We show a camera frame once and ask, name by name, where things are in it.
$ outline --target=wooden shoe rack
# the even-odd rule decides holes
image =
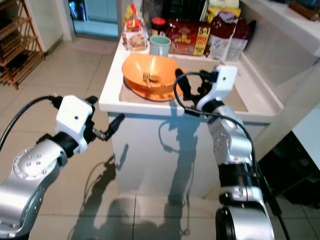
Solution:
[[[7,0],[0,4],[0,21],[10,12],[5,26],[0,24],[0,84],[19,84],[45,59],[25,0]]]

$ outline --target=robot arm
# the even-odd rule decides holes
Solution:
[[[45,192],[68,158],[83,153],[96,137],[107,141],[118,129],[124,114],[106,132],[94,129],[96,101],[96,97],[65,96],[56,117],[56,135],[44,135],[15,158],[11,173],[0,185],[0,239],[28,239]]]
[[[193,114],[218,114],[243,125],[235,112],[223,103],[233,88],[237,71],[233,66],[218,66],[212,73],[200,71],[200,95],[192,95],[188,79],[177,70],[184,100],[192,100],[196,106]],[[208,115],[207,124],[219,169],[219,201],[223,205],[215,216],[216,239],[273,240],[273,228],[253,168],[251,141],[237,124],[225,118]]]

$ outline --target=gold fork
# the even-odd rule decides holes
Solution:
[[[152,88],[151,84],[150,84],[150,73],[149,72],[144,72],[143,73],[143,81],[146,82],[146,87],[147,88]]]

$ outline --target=light blue cup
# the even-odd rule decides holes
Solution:
[[[150,54],[168,57],[171,40],[166,36],[150,37]]]

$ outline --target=red jar lid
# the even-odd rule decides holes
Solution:
[[[155,16],[152,18],[151,22],[155,25],[163,26],[166,24],[166,20],[164,20],[162,17]]]

